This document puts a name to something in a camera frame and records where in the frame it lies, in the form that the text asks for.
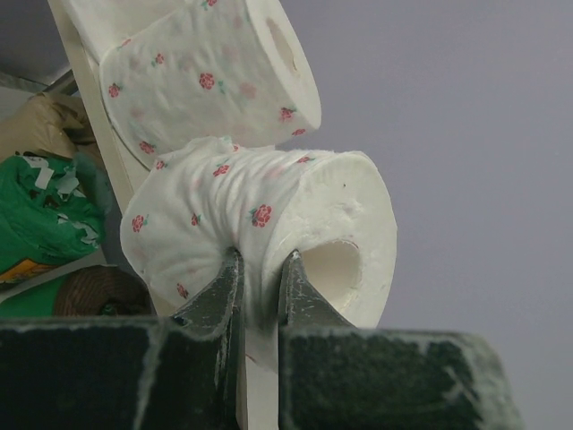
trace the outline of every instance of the toilet paper roll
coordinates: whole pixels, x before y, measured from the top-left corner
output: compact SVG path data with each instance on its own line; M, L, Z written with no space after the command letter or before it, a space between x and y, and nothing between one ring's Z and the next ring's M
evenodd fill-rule
M127 260L155 295L184 305L244 258L247 354L277 364L278 279L302 253L311 283L351 323L374 327L396 260L397 227L362 152L248 150L204 138L158 158L121 225Z
M279 0L191 0L110 49L99 70L109 118L148 168L193 138L261 147L321 124L311 68Z
M185 4L186 0L60 0L83 46L100 63L111 48Z

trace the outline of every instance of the beige bag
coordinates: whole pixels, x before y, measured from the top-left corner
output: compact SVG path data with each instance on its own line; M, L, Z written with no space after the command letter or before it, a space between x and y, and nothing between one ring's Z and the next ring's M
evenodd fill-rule
M79 97L39 93L0 122L0 162L26 151L65 159L80 151L105 169Z

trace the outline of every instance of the gray wall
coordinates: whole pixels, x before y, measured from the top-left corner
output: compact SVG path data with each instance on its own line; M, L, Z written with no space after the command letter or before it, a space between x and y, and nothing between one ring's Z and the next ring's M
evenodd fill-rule
M383 327L482 334L531 429L573 399L573 2L283 0L321 92L292 147L360 149L395 205Z

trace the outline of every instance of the green plastic bag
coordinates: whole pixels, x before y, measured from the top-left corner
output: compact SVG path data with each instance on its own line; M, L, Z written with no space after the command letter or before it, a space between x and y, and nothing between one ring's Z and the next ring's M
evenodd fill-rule
M105 215L72 161L14 156L0 164L0 290L92 254Z

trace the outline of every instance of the toilet paper core hole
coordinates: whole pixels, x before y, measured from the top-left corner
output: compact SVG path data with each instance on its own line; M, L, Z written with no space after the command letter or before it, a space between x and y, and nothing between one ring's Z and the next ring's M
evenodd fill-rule
M311 284L338 310L353 295L362 278L358 247L349 242L330 242L301 252Z
M290 73L296 73L297 69L295 54L293 54L293 50L288 44L287 38L277 23L270 18L267 19L267 25L269 26L270 35L272 36L272 39L275 42L275 46L277 47L278 54L285 63L286 68L290 71Z

